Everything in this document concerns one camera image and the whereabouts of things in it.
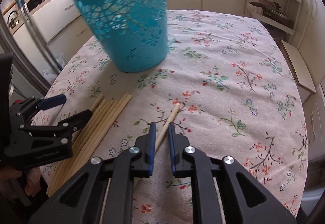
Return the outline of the bamboo chopstick one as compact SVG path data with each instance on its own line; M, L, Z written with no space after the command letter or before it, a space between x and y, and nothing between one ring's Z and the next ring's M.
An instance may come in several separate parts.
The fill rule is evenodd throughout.
M142 135L135 140L135 145L129 148L129 152L136 157L136 164L132 169L137 173L134 185L137 185L141 178L149 178L153 175L155 153L162 144L169 125L172 124L180 110L180 104L175 104L173 110L167 118L164 118L164 112L159 110L161 116L158 122L149 122L139 118L135 122L146 124L142 130Z

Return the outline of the bamboo chopstick five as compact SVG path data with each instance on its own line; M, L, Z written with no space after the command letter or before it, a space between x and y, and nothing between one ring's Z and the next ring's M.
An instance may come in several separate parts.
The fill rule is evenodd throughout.
M106 113L108 112L108 110L109 110L110 108L112 108L112 107L115 107L116 104L117 104L117 101L113 101L113 100L111 100L111 101L107 101L107 102L108 102L109 104L108 104L105 108L102 109L100 115L97 117L97 119L95 120L95 123L94 123L93 126L91 127L89 133L88 133L87 136L85 137L85 141L81 144L81 150L83 149L83 147L85 146L85 144L87 143L87 141L89 140L90 136L93 134L93 132L95 131L95 129L98 127L99 123L100 123L101 120L104 118L104 116L106 115ZM65 176L64 176L63 174L61 174L61 179L60 179L60 181L57 181L57 182L56 182L56 185L51 189L51 194L50 194L50 196L53 194L53 192L54 192L54 190L55 190L55 187L57 187L58 184L60 184L60 182L61 182L62 180L65 179L66 175L67 175L68 172L69 172L69 169L72 167L73 162L72 162L69 166L67 166L67 172L66 172Z

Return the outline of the bamboo chopstick four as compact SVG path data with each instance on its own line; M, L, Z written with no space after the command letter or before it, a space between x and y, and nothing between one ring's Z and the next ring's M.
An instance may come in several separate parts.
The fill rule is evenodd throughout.
M56 170L54 171L49 186L47 188L46 194L48 195L48 197L50 197L51 189L56 185L56 182L60 181L61 174L65 176L67 172L67 166L69 166L77 157L77 154L81 150L81 144L85 141L85 137L89 133L97 117L100 115L102 109L105 108L108 104L109 103L107 102L107 100L103 98L98 108L93 112L93 115L90 118L90 120L87 122L86 126L83 127L81 132L73 139L73 145L72 145L73 156L69 159L60 161L56 166Z

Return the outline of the bamboo chopstick three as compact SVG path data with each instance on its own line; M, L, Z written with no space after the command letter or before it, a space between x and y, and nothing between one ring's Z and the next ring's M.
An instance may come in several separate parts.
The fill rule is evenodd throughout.
M103 98L104 98L104 95L103 94L101 94L96 100L95 100L95 102L93 103L93 105L91 106L91 108L90 108L90 110L92 111L92 112L94 112L97 108L98 108L98 106L99 106L99 104L101 103L101 101L103 100Z

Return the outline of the bamboo chopstick eight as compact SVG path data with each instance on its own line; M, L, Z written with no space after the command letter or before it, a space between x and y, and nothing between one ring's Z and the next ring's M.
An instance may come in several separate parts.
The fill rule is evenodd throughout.
M93 153L97 149L98 145L102 142L105 135L111 129L112 125L118 118L118 116L125 109L129 101L132 99L132 95L126 93L117 102L115 107L108 110L104 118L99 123L89 140L77 156L77 159L73 162L72 167L69 169L65 179L60 182L60 185L65 183L72 177L73 173L76 173L85 163L92 157Z

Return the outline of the metal kettle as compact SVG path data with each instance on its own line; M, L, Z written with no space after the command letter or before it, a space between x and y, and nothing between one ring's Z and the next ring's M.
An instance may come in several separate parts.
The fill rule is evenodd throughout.
M8 18L7 18L7 24L10 29L14 29L16 25L18 25L19 19L18 19L18 12L16 10L13 10Z

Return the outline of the black wok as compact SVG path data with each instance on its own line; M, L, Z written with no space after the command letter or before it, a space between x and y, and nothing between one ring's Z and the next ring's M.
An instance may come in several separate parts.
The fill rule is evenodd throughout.
M27 2L28 10L31 12L33 9L35 9L38 5L42 3L43 0L29 0Z

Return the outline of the floral tablecloth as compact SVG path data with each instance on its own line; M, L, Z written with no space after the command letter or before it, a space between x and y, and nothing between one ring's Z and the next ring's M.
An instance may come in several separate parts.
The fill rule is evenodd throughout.
M168 13L169 53L151 70L115 68L95 37L67 63L48 96L67 102L38 113L35 125L55 125L96 99L132 96L95 155L117 156L157 130L176 104L178 133L208 156L233 156L292 215L307 174L302 101L292 73L267 29L255 19L194 10Z

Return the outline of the wooden stool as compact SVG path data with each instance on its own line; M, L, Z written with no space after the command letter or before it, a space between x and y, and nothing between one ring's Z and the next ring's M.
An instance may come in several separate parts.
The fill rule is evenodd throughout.
M315 85L299 50L283 40L281 40L280 43L281 49L283 50L286 59L289 61L289 66L292 69L292 74L297 85L315 95Z

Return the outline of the teal perforated plastic basket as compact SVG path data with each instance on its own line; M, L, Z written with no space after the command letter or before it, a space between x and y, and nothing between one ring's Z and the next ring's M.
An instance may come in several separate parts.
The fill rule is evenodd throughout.
M73 1L119 71L143 72L167 56L167 0Z

